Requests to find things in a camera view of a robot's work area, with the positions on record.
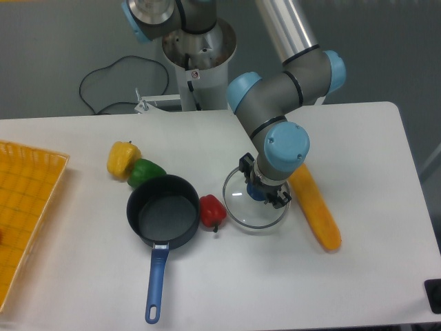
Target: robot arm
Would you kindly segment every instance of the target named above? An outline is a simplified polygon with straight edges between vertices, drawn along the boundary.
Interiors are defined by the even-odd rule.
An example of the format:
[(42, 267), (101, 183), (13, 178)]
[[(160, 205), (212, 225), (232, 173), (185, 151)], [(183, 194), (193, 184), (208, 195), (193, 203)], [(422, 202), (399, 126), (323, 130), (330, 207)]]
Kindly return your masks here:
[(240, 160), (247, 191), (255, 200), (283, 207), (291, 197), (281, 185), (300, 166), (309, 150), (306, 131), (285, 114), (339, 88), (345, 65), (335, 52), (323, 52), (295, 0), (257, 0), (283, 72), (264, 81), (255, 72), (236, 78), (228, 102), (258, 151)]
[[(174, 44), (178, 52), (174, 51), (172, 60), (185, 66), (185, 70), (189, 69), (189, 58), (193, 68), (210, 69), (234, 53), (235, 37), (233, 48), (222, 49), (226, 34), (225, 30), (223, 34), (216, 32), (218, 19), (213, 0), (126, 1), (123, 9), (139, 39), (167, 35), (163, 48), (169, 59), (164, 43), (178, 39), (181, 43), (185, 37), (187, 50), (180, 51), (182, 46)], [(320, 49), (297, 0), (256, 0), (256, 3), (283, 64), (283, 72), (268, 80), (255, 72), (242, 74), (228, 86), (227, 100), (258, 151), (256, 160), (247, 154), (239, 162), (247, 191), (253, 199), (281, 208), (291, 197), (280, 188), (309, 151), (306, 131), (288, 122), (285, 114), (313, 104), (317, 98), (339, 88), (345, 82), (346, 70), (335, 52)], [(212, 47), (207, 52), (206, 44), (218, 44), (220, 48)], [(223, 93), (220, 89), (205, 99), (213, 99), (214, 95), (223, 97)]]

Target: blue handle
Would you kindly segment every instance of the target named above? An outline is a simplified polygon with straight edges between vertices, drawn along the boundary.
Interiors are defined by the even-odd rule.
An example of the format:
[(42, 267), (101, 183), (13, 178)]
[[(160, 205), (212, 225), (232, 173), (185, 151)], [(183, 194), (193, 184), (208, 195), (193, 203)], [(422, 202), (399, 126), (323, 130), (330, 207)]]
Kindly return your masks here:
[(168, 245), (154, 245), (150, 264), (149, 292), (145, 307), (145, 321), (155, 324), (161, 313), (161, 299), (163, 296), (164, 269), (168, 257)]

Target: black object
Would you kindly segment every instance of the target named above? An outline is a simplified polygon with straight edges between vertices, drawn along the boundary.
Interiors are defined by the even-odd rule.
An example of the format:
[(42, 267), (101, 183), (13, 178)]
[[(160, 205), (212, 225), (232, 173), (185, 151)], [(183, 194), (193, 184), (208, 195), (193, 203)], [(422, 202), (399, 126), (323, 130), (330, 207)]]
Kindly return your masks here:
[(166, 174), (142, 183), (127, 203), (133, 231), (153, 247), (145, 320), (155, 324), (161, 313), (165, 262), (169, 250), (187, 243), (199, 225), (199, 196), (186, 180)]
[(255, 200), (254, 196), (264, 196), (265, 203), (270, 202), (275, 209), (285, 207), (291, 201), (291, 196), (287, 192), (282, 192), (282, 184), (277, 186), (269, 186), (262, 183), (259, 177), (254, 174), (254, 158), (250, 153), (245, 154), (239, 159), (239, 171), (245, 176), (245, 183), (248, 184), (247, 192), (254, 192), (250, 197)]
[(424, 286), (432, 312), (441, 314), (441, 279), (429, 279)]
[(118, 102), (114, 102), (114, 103), (111, 103), (110, 105), (105, 106), (103, 109), (101, 109), (101, 110), (99, 110), (99, 111), (96, 111), (96, 110), (95, 110), (95, 109), (94, 109), (94, 108), (93, 108), (93, 107), (92, 107), (92, 106), (91, 106), (91, 105), (90, 105), (90, 104), (84, 99), (83, 94), (81, 93), (81, 87), (83, 86), (84, 81), (85, 81), (85, 80), (86, 80), (91, 74), (94, 74), (95, 72), (98, 72), (98, 71), (102, 71), (102, 70), (110, 69), (111, 67), (113, 67), (114, 65), (116, 65), (118, 62), (121, 62), (121, 61), (126, 60), (126, 59), (138, 59), (138, 60), (142, 60), (142, 61), (146, 61), (146, 62), (150, 62), (150, 63), (155, 63), (156, 65), (162, 67), (162, 69), (164, 69), (164, 71), (165, 71), (165, 75), (166, 75), (166, 77), (167, 77), (167, 83), (165, 84), (164, 90), (162, 91), (161, 95), (164, 95), (164, 93), (167, 91), (167, 89), (168, 89), (168, 85), (169, 85), (169, 82), (170, 82), (170, 77), (169, 77), (169, 75), (168, 75), (168, 70), (167, 70), (167, 68), (166, 68), (161, 62), (158, 62), (158, 61), (156, 61), (156, 60), (152, 60), (152, 59), (146, 59), (145, 57), (138, 57), (138, 56), (136, 56), (136, 55), (127, 55), (127, 56), (125, 56), (125, 57), (121, 57), (121, 58), (117, 59), (114, 63), (108, 65), (107, 67), (99, 68), (99, 69), (95, 69), (95, 70), (89, 72), (89, 73), (88, 73), (87, 75), (85, 75), (84, 78), (81, 80), (81, 82), (80, 82), (80, 87), (79, 87), (79, 96), (80, 96), (80, 99), (81, 99), (82, 102), (84, 102), (85, 105), (86, 105), (86, 106), (87, 106), (87, 107), (93, 112), (93, 115), (108, 114), (108, 113), (106, 113), (106, 112), (104, 112), (104, 111), (107, 110), (107, 109), (109, 109), (109, 108), (111, 108), (111, 107), (113, 107), (113, 106), (116, 106), (116, 105), (137, 105), (137, 104), (138, 104), (138, 102), (131, 102), (131, 101), (118, 101)]

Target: yellow basket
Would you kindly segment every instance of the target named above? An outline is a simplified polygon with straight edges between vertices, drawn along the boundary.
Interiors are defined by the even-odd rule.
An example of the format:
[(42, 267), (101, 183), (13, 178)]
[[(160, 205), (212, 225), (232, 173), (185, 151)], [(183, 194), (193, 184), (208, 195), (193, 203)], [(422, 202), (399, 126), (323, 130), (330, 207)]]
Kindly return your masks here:
[(69, 155), (0, 141), (0, 313)]

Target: yellow corn toy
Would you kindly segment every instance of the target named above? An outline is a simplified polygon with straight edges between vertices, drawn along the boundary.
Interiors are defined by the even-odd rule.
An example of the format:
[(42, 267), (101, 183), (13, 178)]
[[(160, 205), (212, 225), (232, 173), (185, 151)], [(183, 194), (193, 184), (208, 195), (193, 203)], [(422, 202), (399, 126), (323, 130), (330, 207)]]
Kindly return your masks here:
[(117, 141), (113, 144), (107, 160), (107, 171), (118, 179), (127, 179), (141, 151), (129, 142)]
[(288, 182), (318, 242), (326, 250), (339, 248), (342, 243), (340, 231), (307, 166), (298, 167)]

